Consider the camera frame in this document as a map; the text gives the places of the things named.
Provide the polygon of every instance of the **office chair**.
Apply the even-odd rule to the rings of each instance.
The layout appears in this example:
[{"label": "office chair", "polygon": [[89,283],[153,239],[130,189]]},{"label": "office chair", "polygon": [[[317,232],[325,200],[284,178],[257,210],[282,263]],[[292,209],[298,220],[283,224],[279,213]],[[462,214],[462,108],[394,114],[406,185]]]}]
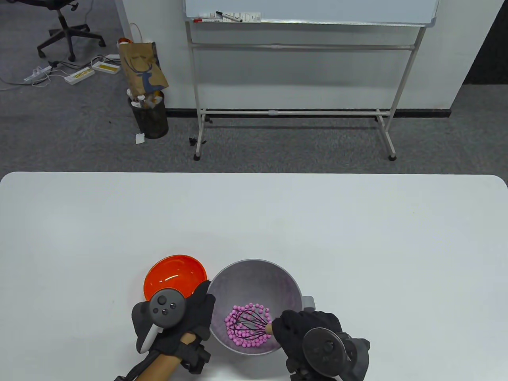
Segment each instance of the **office chair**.
[{"label": "office chair", "polygon": [[101,35],[96,35],[94,33],[90,33],[90,28],[87,24],[68,26],[67,22],[62,15],[60,9],[65,6],[70,6],[71,11],[75,11],[78,8],[79,3],[71,4],[74,0],[17,0],[19,3],[24,3],[28,5],[33,5],[36,7],[46,7],[50,11],[58,12],[58,19],[60,20],[60,24],[62,25],[61,29],[50,29],[49,36],[45,42],[37,47],[39,52],[39,57],[44,58],[46,55],[42,51],[43,48],[60,41],[62,38],[67,39],[67,44],[69,45],[69,61],[74,62],[76,60],[76,56],[74,55],[74,50],[72,48],[72,36],[77,37],[86,37],[89,39],[97,39],[99,40],[99,46],[105,47],[106,43]]}]

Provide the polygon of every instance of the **black baseboard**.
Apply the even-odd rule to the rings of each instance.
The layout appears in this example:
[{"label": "black baseboard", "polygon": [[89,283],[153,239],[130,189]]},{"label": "black baseboard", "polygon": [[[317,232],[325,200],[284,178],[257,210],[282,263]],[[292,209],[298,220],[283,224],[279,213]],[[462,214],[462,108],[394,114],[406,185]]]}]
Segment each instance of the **black baseboard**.
[{"label": "black baseboard", "polygon": [[[370,110],[340,110],[340,111],[372,111]],[[395,112],[396,118],[449,118],[452,114],[451,109],[398,109]],[[168,118],[197,118],[195,109],[166,109]],[[210,115],[211,118],[330,118],[331,116],[316,115]],[[333,116],[333,118],[351,118],[351,116]]]}]

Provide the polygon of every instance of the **paper scrap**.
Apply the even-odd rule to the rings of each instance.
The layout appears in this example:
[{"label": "paper scrap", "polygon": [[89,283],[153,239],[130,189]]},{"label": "paper scrap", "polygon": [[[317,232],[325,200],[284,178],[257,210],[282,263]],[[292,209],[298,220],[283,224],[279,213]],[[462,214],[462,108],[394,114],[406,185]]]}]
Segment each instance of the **paper scrap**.
[{"label": "paper scrap", "polygon": [[145,134],[136,134],[136,144],[145,142]]}]

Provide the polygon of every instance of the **white wall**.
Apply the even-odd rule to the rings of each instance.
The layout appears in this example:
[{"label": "white wall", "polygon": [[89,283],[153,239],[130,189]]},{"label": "white wall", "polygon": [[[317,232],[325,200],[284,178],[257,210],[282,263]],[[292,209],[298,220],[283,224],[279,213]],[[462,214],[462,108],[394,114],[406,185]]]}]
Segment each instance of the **white wall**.
[{"label": "white wall", "polygon": [[[425,34],[400,108],[451,107],[502,2],[441,0],[436,25]],[[166,107],[194,108],[181,0],[123,0],[123,4],[128,21],[138,25],[143,40],[157,43],[170,84],[165,90]],[[197,42],[411,44],[417,33],[405,27],[196,27],[193,39]],[[396,51],[200,51],[196,57],[201,106],[389,108],[408,55]]]}]

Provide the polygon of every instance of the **wrist strap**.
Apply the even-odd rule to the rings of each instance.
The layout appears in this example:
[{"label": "wrist strap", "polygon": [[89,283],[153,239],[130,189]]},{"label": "wrist strap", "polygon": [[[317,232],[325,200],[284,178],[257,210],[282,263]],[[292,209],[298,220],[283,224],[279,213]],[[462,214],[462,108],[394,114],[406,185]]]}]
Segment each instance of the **wrist strap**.
[{"label": "wrist strap", "polygon": [[182,359],[182,366],[192,374],[201,374],[203,366],[210,361],[210,354],[198,343],[187,345],[181,342],[174,356]]},{"label": "wrist strap", "polygon": [[143,373],[146,368],[150,366],[152,362],[160,355],[159,351],[150,351],[145,359],[141,361],[138,365],[131,369],[129,373],[125,377],[118,376],[115,378],[115,381],[134,381],[141,373]]}]

